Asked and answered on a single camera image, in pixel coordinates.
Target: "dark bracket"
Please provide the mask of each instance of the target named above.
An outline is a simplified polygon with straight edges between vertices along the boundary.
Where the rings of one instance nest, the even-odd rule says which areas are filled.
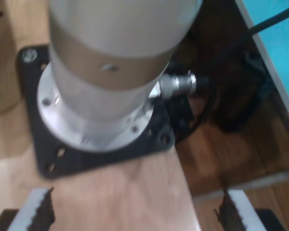
[[[34,49],[37,57],[26,63],[24,52]],[[69,147],[53,136],[44,125],[37,106],[37,89],[45,65],[49,62],[48,46],[26,47],[17,55],[17,69],[26,98],[27,111],[40,173],[49,179],[71,175],[132,158],[162,152],[174,145],[175,137],[163,103],[156,102],[147,129],[133,143],[106,154],[89,153]]]

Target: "cable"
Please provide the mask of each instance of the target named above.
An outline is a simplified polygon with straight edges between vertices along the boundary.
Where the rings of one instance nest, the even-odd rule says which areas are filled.
[[[241,35],[238,39],[236,39],[234,42],[232,42],[231,44],[229,44],[222,52],[220,52],[219,54],[217,54],[213,60],[207,64],[205,66],[205,68],[202,70],[203,72],[208,72],[214,68],[216,68],[216,66],[220,65],[222,63],[222,61],[231,53],[233,52],[239,45],[241,45],[243,42],[246,42],[248,39],[251,38],[251,36],[277,24],[280,23],[282,21],[284,21],[285,19],[289,18],[289,8],[287,8],[286,10],[282,11],[281,13],[257,24],[254,25],[253,27],[251,27],[250,29],[248,29],[248,31],[246,33],[244,33],[243,35]]]
[[[241,35],[237,40],[229,44],[222,52],[220,52],[218,55],[213,58],[213,60],[205,66],[203,69],[203,72],[208,72],[219,64],[223,62],[223,60],[231,53],[233,52],[239,45],[241,45],[243,42],[247,41],[248,39],[251,38],[251,36],[259,33],[260,31],[263,31],[277,23],[280,23],[284,21],[285,19],[289,18],[289,8],[286,10],[282,11],[281,13],[251,27],[246,33]],[[208,102],[201,113],[201,115],[198,117],[198,120],[196,123],[187,131],[184,135],[181,135],[176,139],[176,143],[181,142],[182,140],[186,139],[188,136],[190,136],[194,131],[197,130],[197,128],[205,122],[214,106],[215,100],[216,100],[216,95],[217,95],[217,87],[215,83],[213,83],[210,78],[208,77],[197,77],[197,86],[199,87],[204,87],[204,86],[209,86],[210,88],[210,96],[208,99]]]
[[[216,85],[212,80],[210,80],[209,77],[197,77],[196,91],[199,88],[206,88],[206,87],[209,87],[210,89],[210,96],[209,96],[208,102],[206,103],[205,108],[203,109],[201,115],[198,116],[196,123],[189,129],[189,131],[186,132],[184,135],[181,135],[180,137],[176,138],[176,143],[179,143],[182,140],[186,139],[188,136],[190,136],[194,131],[197,130],[197,128],[203,122],[205,122],[209,118],[209,115],[212,111],[212,108],[216,100],[216,95],[217,95]]]

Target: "circular flange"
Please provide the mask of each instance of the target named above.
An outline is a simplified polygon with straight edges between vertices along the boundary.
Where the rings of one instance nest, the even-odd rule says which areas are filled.
[[[127,146],[142,134],[153,113],[151,107],[120,133],[101,135],[98,131],[103,125],[85,120],[66,105],[53,78],[51,63],[40,78],[37,94],[39,113],[49,131],[67,145],[87,152],[106,153]],[[82,128],[92,128],[92,132]]]

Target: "blue surface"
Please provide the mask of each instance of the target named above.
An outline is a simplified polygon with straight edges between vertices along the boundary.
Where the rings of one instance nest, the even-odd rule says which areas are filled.
[[[289,0],[243,0],[254,23],[258,24],[289,7]],[[289,18],[259,33],[289,96]]]

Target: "screw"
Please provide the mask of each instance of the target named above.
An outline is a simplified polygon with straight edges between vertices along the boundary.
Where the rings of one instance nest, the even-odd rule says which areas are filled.
[[[169,136],[166,135],[166,134],[162,134],[162,135],[160,136],[160,142],[161,142],[162,144],[164,144],[164,145],[169,144],[169,142],[170,142]]]
[[[139,127],[137,125],[132,126],[131,131],[133,133],[137,133],[139,131]]]
[[[60,148],[57,152],[57,157],[61,158],[65,155],[65,153],[66,153],[66,150],[64,148]]]
[[[50,106],[50,104],[52,104],[52,101],[50,99],[48,99],[48,98],[45,98],[45,99],[42,100],[42,104],[44,106],[48,107],[48,106]]]
[[[25,63],[33,62],[38,56],[38,53],[35,49],[29,48],[23,52],[22,59]]]
[[[152,136],[153,135],[153,131],[152,131],[152,129],[149,129],[148,130],[148,136]]]
[[[119,67],[113,64],[104,64],[101,66],[101,70],[108,72],[116,72],[119,70]]]
[[[48,171],[50,173],[52,173],[54,171],[54,168],[56,167],[56,165],[54,163],[51,163],[49,166],[48,166]]]
[[[82,145],[87,145],[89,142],[89,139],[87,137],[82,137],[80,140],[79,140],[79,143],[82,144]]]

